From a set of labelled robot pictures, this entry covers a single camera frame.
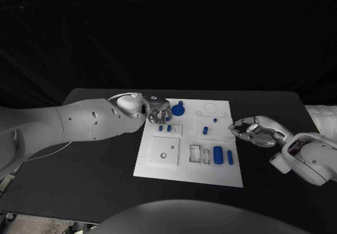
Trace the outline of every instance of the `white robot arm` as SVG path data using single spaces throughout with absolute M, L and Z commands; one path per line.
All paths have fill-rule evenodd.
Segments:
M 244 124 L 249 126 L 243 132 L 237 129 Z M 282 146 L 269 162 L 283 174 L 292 169 L 313 185 L 322 185 L 329 179 L 337 181 L 337 143 L 325 136 L 318 133 L 295 135 L 266 116 L 240 119 L 228 130 L 259 147 Z
M 146 118 L 151 123 L 162 123 L 165 114 L 171 118 L 169 102 L 139 93 L 120 94 L 107 100 L 82 100 L 58 107 L 0 108 L 0 179 L 48 146 L 130 133 Z

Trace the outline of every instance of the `black tabletop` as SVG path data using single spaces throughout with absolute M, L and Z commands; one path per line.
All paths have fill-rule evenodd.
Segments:
M 233 120 L 264 115 L 293 132 L 316 132 L 290 92 L 74 89 L 63 104 L 141 92 L 165 98 L 228 100 Z M 133 177 L 142 127 L 100 141 L 73 142 L 54 155 L 25 162 L 0 198 L 4 212 L 92 223 L 151 201 L 194 199 L 221 203 L 277 220 L 310 233 L 335 233 L 337 183 L 306 183 L 269 164 L 280 150 L 236 140 L 243 188 Z

